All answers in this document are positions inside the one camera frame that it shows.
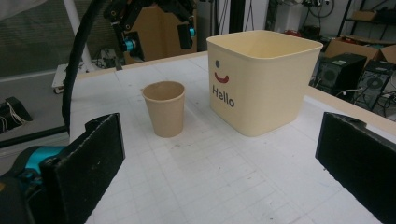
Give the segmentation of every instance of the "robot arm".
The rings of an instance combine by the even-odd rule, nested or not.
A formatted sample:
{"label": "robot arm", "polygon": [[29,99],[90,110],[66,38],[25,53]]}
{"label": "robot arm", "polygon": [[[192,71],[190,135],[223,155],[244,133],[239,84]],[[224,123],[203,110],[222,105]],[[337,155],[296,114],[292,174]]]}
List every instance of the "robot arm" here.
{"label": "robot arm", "polygon": [[156,3],[164,12],[173,13],[181,22],[177,27],[182,49],[190,49],[195,36],[193,0],[113,0],[104,12],[110,20],[119,41],[120,49],[134,54],[140,51],[138,36],[131,33],[132,27],[143,7]]}

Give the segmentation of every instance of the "beige paper cup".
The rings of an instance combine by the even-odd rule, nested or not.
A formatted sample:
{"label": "beige paper cup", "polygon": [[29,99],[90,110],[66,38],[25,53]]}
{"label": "beige paper cup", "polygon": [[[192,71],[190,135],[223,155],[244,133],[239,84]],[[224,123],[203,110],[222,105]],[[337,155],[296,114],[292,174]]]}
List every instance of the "beige paper cup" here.
{"label": "beige paper cup", "polygon": [[184,86],[175,81],[162,81],[143,89],[149,117],[155,134],[174,137],[183,130]]}

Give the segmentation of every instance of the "white table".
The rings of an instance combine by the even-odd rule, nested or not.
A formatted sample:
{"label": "white table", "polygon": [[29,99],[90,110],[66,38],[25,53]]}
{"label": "white table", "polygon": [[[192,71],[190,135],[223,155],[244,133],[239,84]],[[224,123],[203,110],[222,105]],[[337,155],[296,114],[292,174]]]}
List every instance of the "white table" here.
{"label": "white table", "polygon": [[[85,122],[119,112],[126,159],[87,223],[378,223],[315,151],[324,111],[396,142],[390,120],[310,88],[295,121],[245,137],[209,107],[205,52],[101,73],[76,81],[71,140]],[[186,87],[184,129],[173,138],[154,134],[141,96],[160,80]]]}

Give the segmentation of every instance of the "floor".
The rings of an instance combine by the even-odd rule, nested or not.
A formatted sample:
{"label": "floor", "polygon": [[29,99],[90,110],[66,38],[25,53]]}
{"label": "floor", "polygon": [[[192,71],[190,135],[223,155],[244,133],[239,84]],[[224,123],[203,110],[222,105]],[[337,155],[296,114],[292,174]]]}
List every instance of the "floor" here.
{"label": "floor", "polygon": [[16,97],[33,121],[0,134],[0,175],[6,172],[19,153],[32,146],[66,146],[69,143],[67,133],[58,133],[40,137],[33,141],[9,146],[8,141],[20,142],[24,136],[45,132],[64,126],[61,115],[62,95],[52,91],[54,73],[0,79],[0,101]]}
{"label": "floor", "polygon": [[21,127],[1,133],[0,147],[1,142],[8,139],[64,126],[62,95],[55,94],[52,89],[54,76],[54,73],[48,72],[0,79],[0,102],[3,103],[8,97],[17,98],[33,119]]}

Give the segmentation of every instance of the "cup rim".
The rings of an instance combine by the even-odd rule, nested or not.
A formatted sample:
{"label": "cup rim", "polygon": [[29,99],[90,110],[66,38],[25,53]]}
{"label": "cup rim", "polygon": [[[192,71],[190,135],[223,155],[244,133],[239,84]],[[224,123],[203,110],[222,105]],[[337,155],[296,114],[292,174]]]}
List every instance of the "cup rim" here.
{"label": "cup rim", "polygon": [[[182,91],[177,97],[174,97],[174,98],[172,98],[172,99],[167,99],[167,100],[155,100],[155,99],[149,98],[149,97],[147,97],[147,96],[145,95],[144,92],[145,92],[145,89],[146,89],[146,88],[148,88],[148,87],[150,87],[150,86],[152,86],[152,85],[156,85],[156,84],[159,84],[159,83],[166,83],[166,82],[167,82],[167,83],[176,83],[177,85],[180,85],[180,86],[183,88],[183,91]],[[186,88],[185,88],[184,85],[181,84],[180,82],[165,80],[165,81],[159,81],[159,82],[154,82],[154,83],[148,84],[148,85],[142,90],[142,96],[145,98],[145,100],[150,101],[150,102],[155,102],[155,103],[168,103],[168,102],[172,102],[172,101],[178,100],[178,99],[180,99],[181,97],[184,97],[185,91],[186,91]]]}

